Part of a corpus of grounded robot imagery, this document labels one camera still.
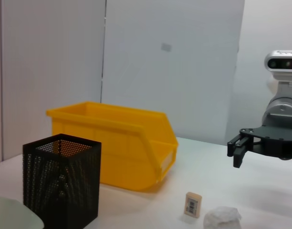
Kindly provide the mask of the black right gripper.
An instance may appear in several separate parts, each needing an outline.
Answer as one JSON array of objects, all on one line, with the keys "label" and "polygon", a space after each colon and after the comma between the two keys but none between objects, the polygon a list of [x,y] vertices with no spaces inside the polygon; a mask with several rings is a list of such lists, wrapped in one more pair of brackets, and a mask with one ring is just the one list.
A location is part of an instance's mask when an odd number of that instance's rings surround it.
[{"label": "black right gripper", "polygon": [[282,160],[292,159],[292,129],[260,126],[243,128],[228,142],[228,157],[233,166],[240,167],[247,151]]}]

